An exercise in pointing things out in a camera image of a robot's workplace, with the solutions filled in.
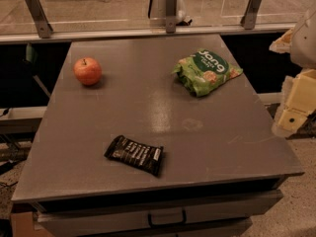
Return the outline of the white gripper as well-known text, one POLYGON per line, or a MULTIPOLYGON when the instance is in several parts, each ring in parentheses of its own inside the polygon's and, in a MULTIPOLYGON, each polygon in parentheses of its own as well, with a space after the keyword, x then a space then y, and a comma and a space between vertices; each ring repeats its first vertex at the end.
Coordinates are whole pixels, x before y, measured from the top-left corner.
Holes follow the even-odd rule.
POLYGON ((282 83, 272 132, 279 137, 290 137, 316 111, 316 7, 310 7, 294 29, 274 40, 269 50, 290 53, 293 63, 312 68, 303 69, 295 77, 286 76, 282 83))

